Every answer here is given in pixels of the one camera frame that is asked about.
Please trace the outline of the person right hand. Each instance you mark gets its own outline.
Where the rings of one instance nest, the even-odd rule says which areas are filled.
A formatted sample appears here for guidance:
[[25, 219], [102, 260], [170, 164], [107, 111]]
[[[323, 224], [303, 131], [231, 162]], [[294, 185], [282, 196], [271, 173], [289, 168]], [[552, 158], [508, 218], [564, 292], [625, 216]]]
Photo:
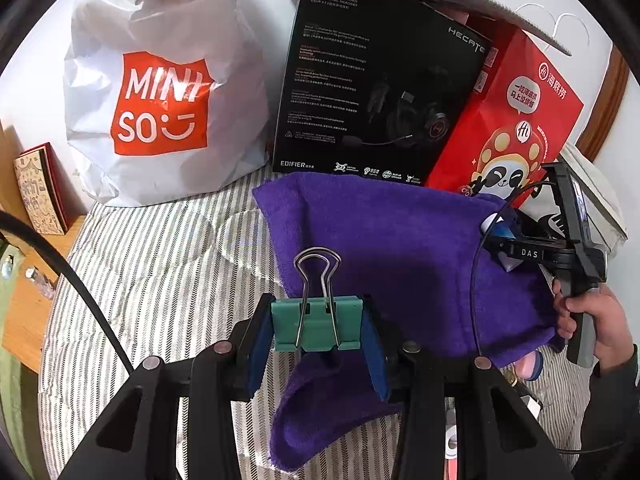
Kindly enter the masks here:
[[593, 318], [596, 332], [593, 355], [599, 361], [602, 374], [623, 365], [634, 356], [634, 341], [626, 313], [608, 285], [601, 284], [599, 289], [570, 298], [562, 294], [562, 284], [555, 278], [552, 292], [553, 307], [558, 314], [556, 331], [562, 338], [571, 340], [577, 333], [573, 314], [589, 314]]

